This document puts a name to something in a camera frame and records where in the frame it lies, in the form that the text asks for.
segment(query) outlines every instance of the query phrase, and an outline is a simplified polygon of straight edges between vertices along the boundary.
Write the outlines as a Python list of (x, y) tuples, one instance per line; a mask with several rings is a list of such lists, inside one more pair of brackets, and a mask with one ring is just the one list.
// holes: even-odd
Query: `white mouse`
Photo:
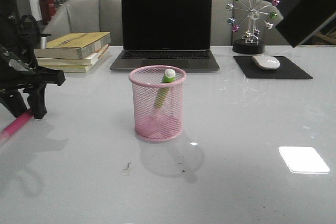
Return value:
[(274, 56), (255, 55), (252, 56), (254, 63), (261, 69), (273, 70), (280, 67), (280, 62)]

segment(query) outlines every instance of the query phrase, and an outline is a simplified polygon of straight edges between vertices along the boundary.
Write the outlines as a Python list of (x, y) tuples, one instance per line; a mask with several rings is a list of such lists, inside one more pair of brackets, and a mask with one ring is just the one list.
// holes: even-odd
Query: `chair backrest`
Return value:
[[(245, 20), (239, 24), (240, 29), (237, 32), (231, 31), (231, 25), (227, 23), (230, 17), (234, 17), (239, 22), (246, 15), (247, 12), (240, 9), (247, 9), (249, 6), (249, 0), (239, 0), (234, 3), (235, 9), (228, 11), (226, 9), (227, 4), (233, 3), (233, 0), (213, 0), (212, 1), (212, 23), (211, 23), (211, 45), (212, 46), (230, 46), (233, 40), (241, 39), (242, 35), (248, 30), (248, 21)], [(265, 45), (288, 45), (287, 41), (278, 32), (275, 26), (283, 19), (282, 14), (277, 7), (272, 6), (267, 1), (261, 1), (258, 4), (258, 8), (263, 8), (262, 12), (270, 13), (276, 12), (278, 16), (271, 19), (268, 15), (260, 15), (260, 19), (256, 21), (256, 27), (260, 29), (259, 39), (262, 40)], [(265, 22), (274, 24), (272, 29), (265, 28)]]
[(68, 33), (109, 31), (111, 45), (121, 46), (121, 0), (69, 0), (56, 11), (43, 33), (52, 40)]

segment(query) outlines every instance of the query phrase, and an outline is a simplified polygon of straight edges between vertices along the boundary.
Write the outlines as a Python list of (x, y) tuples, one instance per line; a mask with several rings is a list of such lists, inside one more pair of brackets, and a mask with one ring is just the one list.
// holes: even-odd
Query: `black mouse pad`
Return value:
[(280, 67), (275, 70), (263, 70), (256, 66), (252, 60), (252, 56), (234, 56), (236, 62), (240, 66), (244, 75), (247, 78), (256, 79), (312, 79), (312, 76), (304, 72), (291, 60), (285, 56), (275, 56), (279, 62)]

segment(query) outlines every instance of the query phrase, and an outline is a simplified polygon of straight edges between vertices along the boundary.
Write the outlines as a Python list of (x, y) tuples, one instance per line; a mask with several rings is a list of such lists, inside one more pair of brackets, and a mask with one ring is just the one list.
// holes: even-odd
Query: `pink mesh pen holder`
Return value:
[[(166, 69), (173, 69), (175, 80), (162, 83)], [(135, 131), (139, 137), (162, 142), (182, 132), (182, 94), (186, 73), (171, 66), (147, 66), (133, 70)]]

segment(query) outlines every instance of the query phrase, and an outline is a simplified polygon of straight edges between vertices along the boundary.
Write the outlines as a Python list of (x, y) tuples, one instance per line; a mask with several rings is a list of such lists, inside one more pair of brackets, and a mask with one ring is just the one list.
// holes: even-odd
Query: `ferris wheel decoration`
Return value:
[[(240, 3), (242, 8), (237, 8), (235, 3)], [(246, 15), (241, 18), (230, 17), (227, 23), (232, 26), (232, 31), (235, 33), (239, 31), (242, 22), (248, 22), (247, 31), (244, 32), (241, 39), (235, 40), (233, 45), (233, 51), (243, 54), (261, 54), (264, 52), (264, 43), (258, 39), (260, 29), (256, 27), (256, 21), (262, 20), (265, 25), (265, 29), (272, 29), (273, 23), (265, 21), (265, 18), (275, 19), (278, 14), (276, 12), (264, 12), (265, 8), (269, 6), (278, 6), (280, 0), (271, 0), (270, 4), (262, 6), (263, 0), (248, 0), (247, 4), (244, 4), (240, 0), (233, 0), (232, 4), (227, 4), (226, 9), (228, 11), (243, 10)]]

